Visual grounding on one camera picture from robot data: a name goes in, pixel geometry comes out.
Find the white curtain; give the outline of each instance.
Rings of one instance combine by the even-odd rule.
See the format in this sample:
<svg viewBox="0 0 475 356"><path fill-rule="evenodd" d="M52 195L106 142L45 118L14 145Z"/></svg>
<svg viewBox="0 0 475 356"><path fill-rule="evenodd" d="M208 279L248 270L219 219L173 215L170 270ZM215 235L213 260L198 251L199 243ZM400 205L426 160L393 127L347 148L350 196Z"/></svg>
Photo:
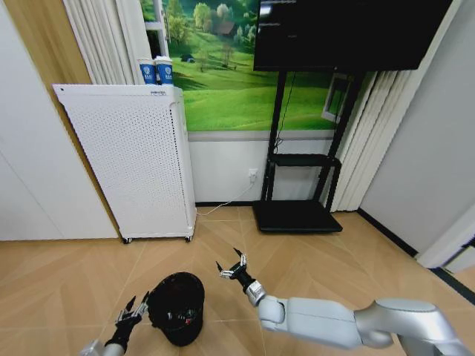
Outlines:
<svg viewBox="0 0 475 356"><path fill-rule="evenodd" d="M461 2L452 2L418 70L367 76L338 152L342 167L332 211L359 208Z"/></svg>
<svg viewBox="0 0 475 356"><path fill-rule="evenodd" d="M151 58L138 0L63 0L93 84L144 84Z"/></svg>

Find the house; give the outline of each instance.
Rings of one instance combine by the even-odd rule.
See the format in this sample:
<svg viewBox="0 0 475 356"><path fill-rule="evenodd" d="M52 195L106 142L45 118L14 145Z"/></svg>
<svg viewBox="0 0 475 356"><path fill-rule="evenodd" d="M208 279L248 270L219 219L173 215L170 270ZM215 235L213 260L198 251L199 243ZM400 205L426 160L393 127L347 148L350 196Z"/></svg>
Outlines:
<svg viewBox="0 0 475 356"><path fill-rule="evenodd" d="M181 55L181 62L194 63L195 60L194 60L194 57L190 53L187 53L187 54Z"/></svg>
<svg viewBox="0 0 475 356"><path fill-rule="evenodd" d="M238 30L238 26L233 21L223 21L214 26L214 34L232 38Z"/></svg>

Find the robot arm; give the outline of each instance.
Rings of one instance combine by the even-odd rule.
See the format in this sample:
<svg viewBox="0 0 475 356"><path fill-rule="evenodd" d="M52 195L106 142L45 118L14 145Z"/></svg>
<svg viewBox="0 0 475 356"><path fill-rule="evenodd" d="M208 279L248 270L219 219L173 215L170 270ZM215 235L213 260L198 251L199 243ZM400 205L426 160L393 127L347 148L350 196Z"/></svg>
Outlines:
<svg viewBox="0 0 475 356"><path fill-rule="evenodd" d="M397 334L409 356L472 355L457 338L443 313L433 304L413 300L376 300L352 311L331 300L279 299L246 272L246 256L228 271L219 264L220 276L238 280L249 301L258 307L262 327L341 349L358 346L388 347Z"/></svg>
<svg viewBox="0 0 475 356"><path fill-rule="evenodd" d="M137 309L132 311L135 302L135 297L133 297L119 313L116 320L116 331L112 338L105 343L105 346L99 340L95 340L88 344L79 353L79 356L123 356L127 351L128 339L131 336L132 329L140 323L142 315L147 312L147 300L148 292Z"/></svg>

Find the television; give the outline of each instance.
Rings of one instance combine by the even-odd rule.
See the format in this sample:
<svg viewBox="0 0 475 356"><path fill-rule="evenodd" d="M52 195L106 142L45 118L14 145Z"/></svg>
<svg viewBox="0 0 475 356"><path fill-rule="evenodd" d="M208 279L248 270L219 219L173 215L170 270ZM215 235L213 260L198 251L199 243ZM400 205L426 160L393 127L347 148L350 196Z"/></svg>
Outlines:
<svg viewBox="0 0 475 356"><path fill-rule="evenodd" d="M254 70L412 70L451 0L260 1Z"/></svg>

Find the metal stand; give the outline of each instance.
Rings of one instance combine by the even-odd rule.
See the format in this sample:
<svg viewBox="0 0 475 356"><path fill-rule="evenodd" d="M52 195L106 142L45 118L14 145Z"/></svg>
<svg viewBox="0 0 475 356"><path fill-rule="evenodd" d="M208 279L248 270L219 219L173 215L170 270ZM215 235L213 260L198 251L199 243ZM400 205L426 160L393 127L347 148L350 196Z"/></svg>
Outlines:
<svg viewBox="0 0 475 356"><path fill-rule="evenodd" d="M353 106L363 82L364 73L350 76L350 89L345 106L336 126L335 135L327 155L324 154L275 154L278 126L284 97L286 71L279 72L277 93L275 94L274 113L267 150L266 170L263 178L261 200L253 205L259 229L267 232L305 233L334 232L342 227L330 215L335 195L341 163L336 158L338 147L350 119ZM275 180L275 166L321 167L318 184L311 200L272 200ZM325 208L319 202L327 182L330 169L334 168L332 182Z"/></svg>

